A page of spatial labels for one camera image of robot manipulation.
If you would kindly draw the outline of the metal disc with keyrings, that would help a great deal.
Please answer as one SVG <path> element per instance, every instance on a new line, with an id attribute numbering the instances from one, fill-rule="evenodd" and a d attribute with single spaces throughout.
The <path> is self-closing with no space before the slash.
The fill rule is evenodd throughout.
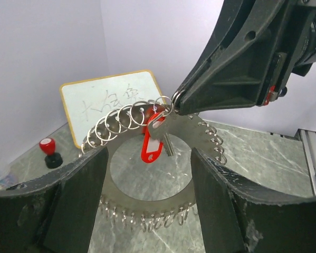
<path id="1" fill-rule="evenodd" d="M 152 163 L 141 159 L 149 118 L 166 111 L 169 138 L 174 155 L 162 149 Z M 199 116 L 180 116 L 161 99 L 137 101 L 109 111 L 88 130 L 81 154 L 94 148 L 108 149 L 109 160 L 100 197 L 100 208 L 112 223 L 144 232 L 183 225 L 194 210 L 195 194 L 191 178 L 192 148 L 207 151 L 220 164 L 226 163 L 223 139 Z"/>

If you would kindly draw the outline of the key with red tag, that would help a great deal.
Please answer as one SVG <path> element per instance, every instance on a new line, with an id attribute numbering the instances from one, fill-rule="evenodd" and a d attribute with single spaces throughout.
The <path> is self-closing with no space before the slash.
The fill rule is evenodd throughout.
<path id="1" fill-rule="evenodd" d="M 148 120 L 141 150 L 141 159 L 145 163 L 155 162 L 163 148 L 169 157 L 175 154 L 168 134 L 170 118 L 167 115 L 166 111 L 157 112 Z"/>

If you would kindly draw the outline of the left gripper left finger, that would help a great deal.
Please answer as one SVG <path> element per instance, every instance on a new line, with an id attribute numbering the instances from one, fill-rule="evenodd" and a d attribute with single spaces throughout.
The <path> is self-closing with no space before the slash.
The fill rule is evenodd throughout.
<path id="1" fill-rule="evenodd" d="M 0 190 L 0 252 L 87 252 L 109 152 Z"/>

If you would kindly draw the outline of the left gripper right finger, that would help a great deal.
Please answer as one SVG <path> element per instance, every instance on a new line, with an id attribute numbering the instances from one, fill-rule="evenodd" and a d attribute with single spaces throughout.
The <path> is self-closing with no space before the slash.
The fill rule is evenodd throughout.
<path id="1" fill-rule="evenodd" d="M 206 252 L 316 252 L 316 196 L 282 193 L 191 151 Z"/>

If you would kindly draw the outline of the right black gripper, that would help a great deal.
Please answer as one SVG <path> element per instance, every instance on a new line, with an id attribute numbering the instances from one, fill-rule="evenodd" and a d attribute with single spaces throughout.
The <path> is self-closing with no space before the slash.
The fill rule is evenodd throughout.
<path id="1" fill-rule="evenodd" d="M 178 89 L 179 114 L 268 105 L 316 62 L 316 1 L 224 1 Z"/>

